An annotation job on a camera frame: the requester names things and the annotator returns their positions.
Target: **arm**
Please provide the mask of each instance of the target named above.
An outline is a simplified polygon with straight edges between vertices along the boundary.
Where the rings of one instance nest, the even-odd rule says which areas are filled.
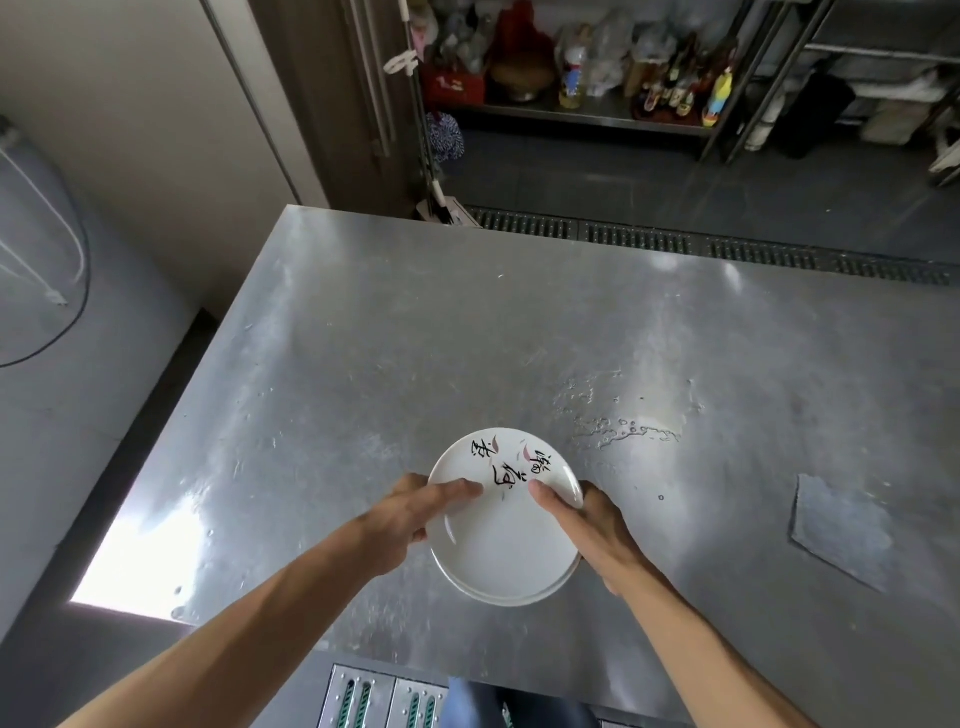
[[[375,576],[398,567],[423,527],[483,487],[405,475],[363,516],[303,553],[212,621],[95,698],[60,728],[250,725],[327,627]]]
[[[816,728],[670,586],[606,494],[584,483],[584,509],[577,511],[538,480],[530,492],[607,588],[626,600],[698,728]]]

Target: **stainless steel table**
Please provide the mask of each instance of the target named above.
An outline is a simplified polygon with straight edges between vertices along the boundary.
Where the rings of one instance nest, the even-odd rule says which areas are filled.
[[[75,600],[203,623],[400,473],[509,425],[606,488],[822,726],[952,723],[958,322],[949,289],[291,207]],[[886,504],[891,593],[790,544],[798,473]],[[414,551],[321,649],[686,719],[590,569],[499,609]]]

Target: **tiled floor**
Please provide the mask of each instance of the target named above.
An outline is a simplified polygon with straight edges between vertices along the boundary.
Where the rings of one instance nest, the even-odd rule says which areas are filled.
[[[765,150],[725,166],[673,137],[549,132],[465,128],[444,190],[468,205],[960,263],[960,185],[929,185],[930,149],[841,135],[806,159]]]

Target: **ceramic plate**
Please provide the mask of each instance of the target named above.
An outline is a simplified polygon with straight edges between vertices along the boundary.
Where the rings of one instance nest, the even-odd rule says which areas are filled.
[[[530,495],[536,478],[575,508],[584,494],[564,459],[518,429],[480,430],[454,443],[434,466],[431,483],[465,477],[484,494],[426,526],[434,558],[461,592],[497,606],[532,604],[552,595],[579,562],[576,547]]]

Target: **plate rim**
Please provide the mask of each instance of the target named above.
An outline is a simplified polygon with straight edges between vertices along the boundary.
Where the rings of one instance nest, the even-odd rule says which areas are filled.
[[[438,466],[443,462],[444,458],[447,457],[447,455],[452,450],[460,446],[461,443],[465,442],[466,440],[473,439],[480,432],[486,432],[487,430],[491,430],[491,429],[518,432],[521,435],[536,437],[541,442],[546,443],[550,447],[550,449],[552,449],[554,452],[557,453],[564,467],[566,467],[566,469],[573,474],[573,483],[576,489],[575,491],[576,499],[578,503],[581,504],[579,508],[581,509],[583,508],[583,505],[582,505],[584,502],[583,486],[580,484],[580,480],[577,478],[576,473],[573,472],[573,469],[570,467],[569,463],[566,462],[566,458],[564,458],[564,456],[556,448],[554,448],[552,445],[547,443],[547,441],[544,440],[539,435],[535,435],[533,432],[527,432],[526,430],[517,429],[516,427],[501,427],[497,425],[494,425],[492,427],[483,427],[481,429],[473,430],[471,433],[464,435],[460,439],[454,441],[454,443],[450,445],[450,447],[448,447],[446,450],[444,450],[444,453],[439,458],[437,458],[437,462],[434,463],[433,468],[430,469],[430,475],[427,476],[427,483],[429,484],[432,481],[433,475],[437,471]],[[440,557],[437,555],[436,549],[434,549],[432,545],[430,547],[430,555],[433,556],[433,560],[437,564],[437,567],[440,569],[440,572],[444,575],[444,577],[446,577],[446,580],[450,582],[450,584],[452,584],[457,589],[457,591],[461,592],[466,596],[469,596],[472,599],[476,599],[477,601],[483,602],[484,604],[490,604],[491,606],[494,606],[494,607],[525,607],[530,604],[536,604],[537,602],[542,601],[543,599],[546,599],[548,596],[551,596],[555,594],[557,591],[559,591],[560,588],[567,581],[570,580],[570,577],[573,576],[574,571],[577,570],[577,567],[580,566],[580,562],[583,560],[583,555],[580,553],[579,550],[577,550],[567,570],[564,571],[564,573],[560,576],[560,578],[557,579],[557,581],[555,581],[549,587],[543,590],[540,590],[539,592],[533,595],[523,596],[517,599],[511,599],[508,597],[486,595],[483,592],[479,592],[473,589],[472,587],[468,586],[467,584],[463,583],[460,579],[458,579],[456,576],[453,576],[451,573],[447,571],[447,569],[444,568],[444,565],[440,561]]]

